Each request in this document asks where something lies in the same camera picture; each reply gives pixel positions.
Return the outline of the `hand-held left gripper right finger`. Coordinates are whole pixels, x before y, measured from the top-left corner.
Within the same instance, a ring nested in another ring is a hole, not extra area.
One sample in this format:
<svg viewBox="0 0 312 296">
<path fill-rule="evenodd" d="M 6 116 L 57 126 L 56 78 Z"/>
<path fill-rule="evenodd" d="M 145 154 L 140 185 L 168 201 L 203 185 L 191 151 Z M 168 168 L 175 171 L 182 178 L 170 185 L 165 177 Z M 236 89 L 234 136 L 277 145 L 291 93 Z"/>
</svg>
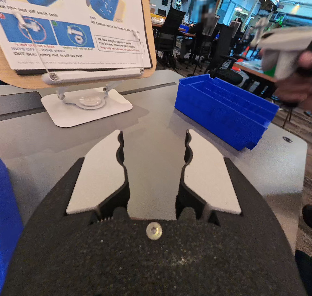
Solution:
<svg viewBox="0 0 312 296">
<path fill-rule="evenodd" d="M 185 136 L 184 166 L 176 196 L 176 219 L 191 208 L 196 220 L 217 213 L 239 217 L 242 209 L 222 153 L 193 129 Z"/>
</svg>

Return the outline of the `wooden background table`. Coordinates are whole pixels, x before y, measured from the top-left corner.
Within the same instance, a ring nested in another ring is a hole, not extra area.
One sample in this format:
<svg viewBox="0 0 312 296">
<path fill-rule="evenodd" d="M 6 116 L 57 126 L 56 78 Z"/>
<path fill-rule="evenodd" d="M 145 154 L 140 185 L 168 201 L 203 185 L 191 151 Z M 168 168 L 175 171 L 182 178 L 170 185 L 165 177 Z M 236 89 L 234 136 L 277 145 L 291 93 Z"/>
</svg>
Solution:
<svg viewBox="0 0 312 296">
<path fill-rule="evenodd" d="M 259 66 L 260 61 L 242 61 L 242 62 L 235 62 L 233 67 L 239 68 L 243 70 L 245 73 L 253 74 L 254 76 L 267 80 L 269 82 L 277 82 L 278 80 L 274 77 L 266 75 Z"/>
</svg>

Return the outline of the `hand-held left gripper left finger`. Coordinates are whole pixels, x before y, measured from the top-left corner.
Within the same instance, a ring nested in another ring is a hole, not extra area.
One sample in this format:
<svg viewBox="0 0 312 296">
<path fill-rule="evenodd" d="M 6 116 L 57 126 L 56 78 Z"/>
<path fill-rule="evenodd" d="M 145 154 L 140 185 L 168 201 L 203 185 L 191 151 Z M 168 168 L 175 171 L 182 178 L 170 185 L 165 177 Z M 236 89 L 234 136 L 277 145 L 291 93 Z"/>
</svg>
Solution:
<svg viewBox="0 0 312 296">
<path fill-rule="evenodd" d="M 66 214 L 95 212 L 103 220 L 127 209 L 130 188 L 124 165 L 123 132 L 115 130 L 85 155 Z"/>
</svg>

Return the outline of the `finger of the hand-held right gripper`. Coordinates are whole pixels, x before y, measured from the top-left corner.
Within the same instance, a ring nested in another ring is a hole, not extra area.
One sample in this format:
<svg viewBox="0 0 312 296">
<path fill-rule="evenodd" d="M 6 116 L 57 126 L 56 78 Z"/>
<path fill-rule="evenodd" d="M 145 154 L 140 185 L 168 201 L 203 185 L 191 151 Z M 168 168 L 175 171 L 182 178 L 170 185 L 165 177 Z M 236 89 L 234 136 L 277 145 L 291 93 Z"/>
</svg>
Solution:
<svg viewBox="0 0 312 296">
<path fill-rule="evenodd" d="M 287 34 L 287 33 L 298 33 L 298 32 L 305 32 L 305 31 L 311 31 L 311 26 L 295 26 L 295 27 L 281 27 L 281 28 L 275 28 L 267 30 L 265 33 L 262 34 L 261 38 L 268 38 L 269 36 L 273 34 Z"/>
<path fill-rule="evenodd" d="M 264 34 L 258 43 L 262 70 L 273 71 L 276 80 L 289 77 L 298 69 L 301 53 L 311 50 L 311 40 L 312 34 Z"/>
</svg>

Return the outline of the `person's right hand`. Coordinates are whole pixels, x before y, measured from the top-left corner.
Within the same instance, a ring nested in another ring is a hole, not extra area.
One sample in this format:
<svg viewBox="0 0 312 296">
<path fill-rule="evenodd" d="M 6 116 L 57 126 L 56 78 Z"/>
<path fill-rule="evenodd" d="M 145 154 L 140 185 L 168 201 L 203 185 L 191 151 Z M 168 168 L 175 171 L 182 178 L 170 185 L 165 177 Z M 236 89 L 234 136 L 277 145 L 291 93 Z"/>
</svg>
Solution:
<svg viewBox="0 0 312 296">
<path fill-rule="evenodd" d="M 303 110 L 312 110 L 312 52 L 305 51 L 298 58 L 297 65 L 309 72 L 304 77 L 293 73 L 290 77 L 276 82 L 275 95 L 282 101 L 298 103 Z"/>
</svg>

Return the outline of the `blue plastic bin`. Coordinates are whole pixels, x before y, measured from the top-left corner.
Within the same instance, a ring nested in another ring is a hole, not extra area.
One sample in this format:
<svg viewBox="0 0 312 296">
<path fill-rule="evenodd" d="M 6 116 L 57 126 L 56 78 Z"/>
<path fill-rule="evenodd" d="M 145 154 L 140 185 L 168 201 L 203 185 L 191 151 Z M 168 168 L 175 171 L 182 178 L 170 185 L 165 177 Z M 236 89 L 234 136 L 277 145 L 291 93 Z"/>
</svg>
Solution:
<svg viewBox="0 0 312 296">
<path fill-rule="evenodd" d="M 23 223 L 10 182 L 9 171 L 0 161 L 0 290 L 4 286 L 10 260 L 18 239 L 23 231 Z"/>
<path fill-rule="evenodd" d="M 208 74 L 180 79 L 174 107 L 238 151 L 253 150 L 279 110 Z"/>
</svg>

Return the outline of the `black office chair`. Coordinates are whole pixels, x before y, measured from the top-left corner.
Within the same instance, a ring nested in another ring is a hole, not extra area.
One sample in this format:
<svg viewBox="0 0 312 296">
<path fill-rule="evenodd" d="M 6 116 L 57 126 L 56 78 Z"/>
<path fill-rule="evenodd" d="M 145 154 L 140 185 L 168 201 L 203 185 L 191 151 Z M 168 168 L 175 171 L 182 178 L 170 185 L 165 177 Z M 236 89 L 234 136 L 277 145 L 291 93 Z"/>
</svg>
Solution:
<svg viewBox="0 0 312 296">
<path fill-rule="evenodd" d="M 233 64 L 237 62 L 237 59 L 229 56 L 232 33 L 232 27 L 224 24 L 221 26 L 216 51 L 204 74 L 237 86 L 242 83 L 243 77 L 232 70 Z"/>
<path fill-rule="evenodd" d="M 171 7 L 155 39 L 156 58 L 163 67 L 176 67 L 173 50 L 184 16 L 185 12 Z"/>
</svg>

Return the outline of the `grey desk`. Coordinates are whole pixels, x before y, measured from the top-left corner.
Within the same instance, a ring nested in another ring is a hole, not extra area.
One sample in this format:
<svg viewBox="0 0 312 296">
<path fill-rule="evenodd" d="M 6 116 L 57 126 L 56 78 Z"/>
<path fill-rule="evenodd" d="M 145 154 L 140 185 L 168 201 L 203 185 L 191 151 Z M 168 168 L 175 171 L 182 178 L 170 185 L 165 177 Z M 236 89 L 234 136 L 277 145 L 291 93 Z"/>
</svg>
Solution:
<svg viewBox="0 0 312 296">
<path fill-rule="evenodd" d="M 70 128 L 54 125 L 40 102 L 38 94 L 53 94 L 53 89 L 27 92 L 1 86 L 1 96 L 13 95 L 8 98 L 13 105 L 1 115 L 1 160 L 9 170 L 23 224 L 77 159 L 117 129 L 124 136 L 129 214 L 174 219 L 186 130 L 193 129 L 230 158 L 264 196 L 294 252 L 307 143 L 271 123 L 253 150 L 235 150 L 174 108 L 180 77 L 165 70 L 126 81 L 117 91 L 133 105 L 130 111 Z"/>
</svg>

